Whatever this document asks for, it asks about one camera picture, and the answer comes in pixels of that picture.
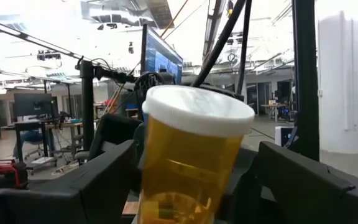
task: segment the screen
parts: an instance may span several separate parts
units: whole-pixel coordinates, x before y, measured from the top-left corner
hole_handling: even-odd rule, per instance
[[[57,103],[52,103],[52,95],[46,93],[15,93],[15,116],[52,114],[57,111]]]
[[[141,72],[159,72],[161,69],[181,83],[183,59],[153,30],[143,26]]]

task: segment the white lid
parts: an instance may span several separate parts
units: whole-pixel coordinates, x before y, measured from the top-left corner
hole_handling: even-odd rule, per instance
[[[251,107],[237,99],[178,85],[149,89],[142,109],[170,127],[223,138],[248,134],[255,116]]]

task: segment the red generator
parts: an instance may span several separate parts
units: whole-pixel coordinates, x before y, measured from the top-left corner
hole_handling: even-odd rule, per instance
[[[24,162],[0,160],[0,189],[25,189],[28,182]]]

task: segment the white pillar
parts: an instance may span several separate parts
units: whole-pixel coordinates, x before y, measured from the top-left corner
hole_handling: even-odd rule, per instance
[[[240,75],[233,75],[234,84],[236,86],[236,92],[237,92],[237,86],[239,84]],[[241,95],[244,96],[244,103],[247,103],[247,81],[246,81],[247,75],[244,75],[244,82],[242,84],[241,88]]]
[[[272,93],[273,93],[273,96],[274,97],[277,97],[274,92],[278,90],[278,87],[277,87],[277,81],[271,81],[270,82],[270,86],[271,86],[271,89],[272,89]]]
[[[318,2],[320,149],[358,153],[358,9],[355,1]]]

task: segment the ceiling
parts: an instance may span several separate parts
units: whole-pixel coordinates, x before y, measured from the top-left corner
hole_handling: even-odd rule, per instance
[[[0,23],[88,58],[103,58],[120,70],[140,59],[140,24],[149,21],[161,34],[185,0],[0,0]],[[247,43],[247,72],[272,73],[293,66],[290,0],[253,1]],[[189,0],[168,30],[166,41],[185,59],[185,71],[202,64],[207,15],[214,0]],[[215,73],[237,72],[244,11],[219,56]],[[227,21],[226,7],[217,37]],[[134,54],[128,43],[134,43]],[[0,85],[40,88],[40,78],[78,83],[77,59],[0,33]]]

